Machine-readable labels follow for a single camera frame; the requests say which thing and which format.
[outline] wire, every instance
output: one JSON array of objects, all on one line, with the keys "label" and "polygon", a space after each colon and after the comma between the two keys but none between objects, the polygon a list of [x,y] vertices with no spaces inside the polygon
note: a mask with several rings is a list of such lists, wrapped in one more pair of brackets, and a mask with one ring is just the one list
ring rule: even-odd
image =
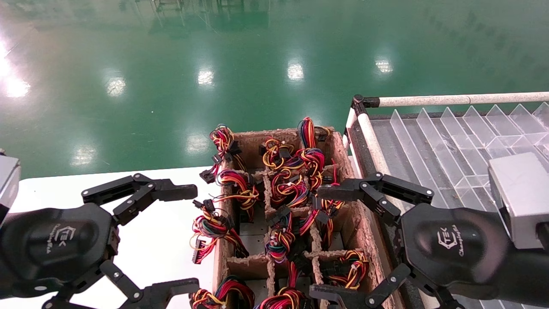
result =
[{"label": "wire", "polygon": [[276,184],[276,182],[278,182],[278,178],[273,178],[273,180],[274,186],[272,186],[272,202],[275,205],[286,201],[290,197],[292,199],[288,203],[286,203],[286,206],[288,206],[288,208],[301,207],[307,204],[307,196],[309,194],[309,190],[307,189],[307,185],[303,181],[303,177],[301,175],[299,176],[299,180],[296,183],[290,182]]},{"label": "wire", "polygon": [[[210,132],[210,139],[217,147],[217,154],[221,157],[221,161],[223,161],[223,159],[225,159],[225,155],[230,152],[231,146],[234,143],[233,131],[231,131],[226,125],[219,124],[212,132]],[[240,154],[233,154],[232,157],[236,163],[236,168],[246,172],[246,164],[244,163],[244,160],[242,160]],[[210,172],[213,173],[214,176],[217,176],[220,165],[220,163],[214,164],[214,166],[210,169]]]},{"label": "wire", "polygon": [[290,245],[295,240],[295,235],[292,233],[291,214],[289,227],[273,229],[271,238],[265,244],[265,251],[269,254],[276,263],[282,263],[286,260],[286,256],[290,252]]},{"label": "wire", "polygon": [[259,200],[259,191],[255,185],[249,184],[241,174],[231,169],[222,170],[216,178],[216,182],[221,186],[236,186],[237,193],[217,197],[213,202],[234,198],[240,203],[240,209],[248,215],[249,222],[253,222],[254,205]]},{"label": "wire", "polygon": [[360,281],[368,272],[369,263],[366,256],[360,251],[349,250],[339,260],[351,262],[351,270],[347,275],[332,275],[328,278],[334,285],[343,286],[351,290],[358,289]]},{"label": "wire", "polygon": [[237,292],[240,298],[244,300],[243,309],[251,309],[254,307],[254,292],[246,285],[246,282],[235,275],[230,275],[225,278],[217,287],[215,294],[204,289],[199,289],[196,293],[193,293],[191,295],[192,307],[193,309],[198,309],[199,305],[203,305],[208,309],[215,309],[219,306],[221,306],[221,308],[226,308],[227,295],[230,291]]},{"label": "wire", "polygon": [[298,309],[307,296],[295,288],[283,287],[277,295],[266,298],[256,306],[257,309]]},{"label": "wire", "polygon": [[234,246],[236,257],[248,257],[250,253],[244,247],[240,236],[238,236],[235,229],[230,225],[228,217],[221,216],[217,212],[209,213],[204,211],[204,214],[196,218],[193,222],[194,235],[191,237],[191,241],[198,236],[211,238],[212,241],[207,244],[204,249],[194,248],[192,245],[191,247],[199,251],[206,250],[202,256],[202,258],[204,258],[212,252],[213,248],[210,247],[215,246],[218,239],[226,239]]},{"label": "wire", "polygon": [[305,148],[315,148],[315,125],[311,118],[305,117],[299,122],[298,134]]},{"label": "wire", "polygon": [[298,267],[295,265],[294,262],[287,262],[288,266],[288,287],[289,288],[295,288],[295,285],[298,282],[299,275],[301,274],[301,271],[298,270]]}]

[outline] black connector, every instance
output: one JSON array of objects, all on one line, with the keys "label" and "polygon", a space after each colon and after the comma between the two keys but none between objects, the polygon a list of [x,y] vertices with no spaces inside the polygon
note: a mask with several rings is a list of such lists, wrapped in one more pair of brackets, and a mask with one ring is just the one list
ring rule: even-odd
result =
[{"label": "black connector", "polygon": [[324,277],[333,275],[345,276],[352,268],[350,261],[320,261],[320,272]]},{"label": "black connector", "polygon": [[292,234],[296,237],[299,237],[299,230],[301,229],[301,224],[299,224],[299,217],[292,218]]},{"label": "black connector", "polygon": [[211,158],[214,163],[217,165],[217,164],[221,164],[221,162],[223,162],[223,158],[221,158],[221,156],[219,154],[216,154],[215,156],[213,156]]},{"label": "black connector", "polygon": [[329,220],[330,220],[330,217],[323,211],[319,211],[318,214],[316,214],[316,217],[315,217],[316,222],[326,225],[328,224]]},{"label": "black connector", "polygon": [[311,300],[308,298],[302,299],[299,301],[299,308],[298,309],[310,309],[311,308]]},{"label": "black connector", "polygon": [[317,197],[312,192],[310,193],[310,200],[312,204],[312,209],[322,209],[322,199]]},{"label": "black connector", "polygon": [[322,183],[323,184],[331,184],[334,182],[334,178],[332,176],[322,176]]},{"label": "black connector", "polygon": [[242,153],[242,150],[240,149],[240,147],[238,147],[238,141],[233,141],[229,145],[229,150],[227,152],[232,154],[233,156],[238,155],[239,153]]},{"label": "black connector", "polygon": [[286,158],[286,159],[292,157],[292,155],[290,154],[290,151],[286,148],[279,148],[278,149],[278,156],[280,158]]},{"label": "black connector", "polygon": [[312,272],[312,264],[311,261],[303,255],[306,248],[307,245],[303,238],[296,237],[290,247],[290,252],[288,252],[288,260],[294,262],[296,268],[303,272],[303,275],[308,276]]},{"label": "black connector", "polygon": [[333,208],[333,211],[330,213],[330,218],[335,218],[339,213],[339,209]]},{"label": "black connector", "polygon": [[259,145],[259,155],[263,156],[265,153],[267,153],[267,147],[264,145]]},{"label": "black connector", "polygon": [[204,200],[203,204],[204,204],[204,209],[207,212],[212,213],[215,211],[214,202],[212,200]]},{"label": "black connector", "polygon": [[200,203],[200,202],[197,201],[197,200],[193,200],[193,204],[194,204],[194,206],[195,206],[196,208],[198,208],[198,209],[202,209],[202,206],[204,205],[204,204]]},{"label": "black connector", "polygon": [[207,184],[215,182],[215,176],[211,173],[209,169],[200,173],[200,178],[202,178],[202,180],[204,180]]},{"label": "black connector", "polygon": [[272,228],[274,227],[282,218],[286,217],[290,213],[290,208],[286,205],[281,205],[276,212],[274,217],[267,221],[267,224]]},{"label": "black connector", "polygon": [[[197,238],[197,242],[195,244],[195,248],[196,249],[202,249],[206,246],[206,242],[204,240],[200,240]],[[201,262],[198,262],[198,253],[200,251],[199,250],[194,250],[194,253],[193,253],[193,263],[195,264],[200,264]]]}]

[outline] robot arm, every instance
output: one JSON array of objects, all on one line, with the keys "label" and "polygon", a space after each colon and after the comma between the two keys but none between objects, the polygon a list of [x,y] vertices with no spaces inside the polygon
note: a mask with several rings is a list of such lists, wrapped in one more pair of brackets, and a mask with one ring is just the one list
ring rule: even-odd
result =
[{"label": "robot arm", "polygon": [[[415,206],[401,214],[384,194]],[[343,308],[382,308],[383,301],[409,280],[446,309],[463,308],[452,294],[549,306],[549,255],[542,249],[517,249],[496,212],[435,208],[430,205],[431,190],[381,173],[347,179],[340,186],[321,186],[318,195],[362,201],[395,226],[401,264],[369,294],[312,285],[313,298],[329,299]]]},{"label": "robot arm", "polygon": [[[43,309],[92,309],[69,301],[104,275],[126,295],[121,309],[165,309],[173,296],[199,289],[195,278],[139,289],[113,264],[120,225],[128,224],[156,200],[195,198],[195,185],[174,185],[170,179],[135,174],[83,190],[85,204],[78,208],[7,215],[19,178],[19,160],[0,156],[0,299],[58,292]],[[100,207],[126,196],[113,215]]]}]

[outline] plastic divider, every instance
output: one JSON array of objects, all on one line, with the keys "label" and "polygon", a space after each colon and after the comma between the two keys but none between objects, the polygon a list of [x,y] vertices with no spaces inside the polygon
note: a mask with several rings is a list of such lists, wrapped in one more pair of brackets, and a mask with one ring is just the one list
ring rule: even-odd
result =
[{"label": "plastic divider", "polygon": [[524,137],[533,145],[541,141],[547,130],[542,126],[522,104],[517,105],[509,115],[509,119],[524,133]]}]

